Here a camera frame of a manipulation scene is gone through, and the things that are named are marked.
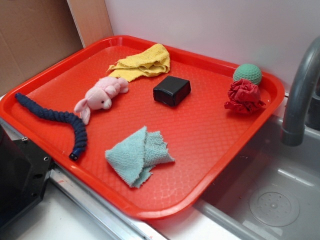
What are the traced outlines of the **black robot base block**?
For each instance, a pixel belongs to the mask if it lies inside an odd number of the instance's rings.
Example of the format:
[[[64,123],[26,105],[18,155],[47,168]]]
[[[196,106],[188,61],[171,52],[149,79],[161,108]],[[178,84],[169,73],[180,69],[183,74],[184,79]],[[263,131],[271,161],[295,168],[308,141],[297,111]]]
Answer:
[[[52,165],[52,157],[32,140],[12,140],[0,128],[1,230],[43,200]]]

